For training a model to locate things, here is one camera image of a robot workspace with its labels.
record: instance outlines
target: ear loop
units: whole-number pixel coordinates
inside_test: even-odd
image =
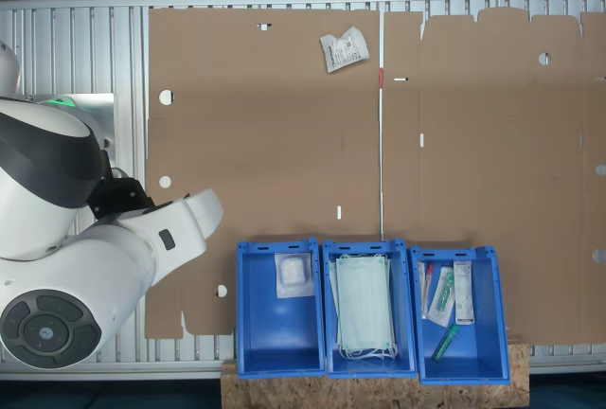
[[[349,258],[370,258],[369,255],[341,255],[340,258],[345,258],[345,259],[349,259]],[[385,258],[387,259],[387,255],[382,255],[382,254],[376,254],[373,256],[373,261],[374,258]],[[391,347],[388,349],[354,349],[354,350],[346,350],[343,349],[343,347],[341,345],[339,345],[339,354],[341,355],[341,357],[343,357],[344,359],[348,359],[348,360],[363,360],[363,359],[369,359],[369,358],[378,358],[381,360],[384,360],[385,358],[389,357],[392,360],[395,360],[396,357],[398,356],[398,346],[396,345],[396,341],[394,338],[394,324],[393,324],[393,320],[391,319],[391,300],[389,298],[389,283],[387,283],[387,306],[389,307],[389,326],[391,327]]]

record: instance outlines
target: clear plastic bag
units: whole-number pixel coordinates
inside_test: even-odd
[[[277,298],[313,296],[311,253],[276,253]]]

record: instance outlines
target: blue storage bin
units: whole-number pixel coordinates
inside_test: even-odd
[[[370,358],[348,360],[341,357],[337,346],[337,312],[332,298],[329,262],[343,254],[375,255],[385,254],[391,261],[389,295],[392,321],[398,346],[395,360]],[[334,243],[322,244],[322,265],[324,267],[324,308],[326,317],[326,353],[329,377],[341,378],[412,378],[417,376],[415,337],[413,327],[412,299],[408,278],[406,245],[402,240],[375,243]]]
[[[408,250],[414,276],[415,325],[419,355],[419,380],[424,385],[509,384],[508,343],[501,297],[501,278],[496,253],[491,246],[465,250]],[[442,266],[456,260],[472,262],[472,297],[475,323],[458,326],[458,333],[444,356],[432,361],[447,329],[421,318],[419,262],[434,262],[429,305],[434,298]],[[455,323],[455,308],[449,326]]]
[[[277,298],[275,253],[311,253],[312,297]],[[324,376],[318,241],[238,244],[238,376]]]

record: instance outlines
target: face mask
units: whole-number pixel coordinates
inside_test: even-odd
[[[330,266],[330,284],[341,355],[347,359],[395,358],[398,350],[389,301],[389,259],[384,255],[342,255]]]

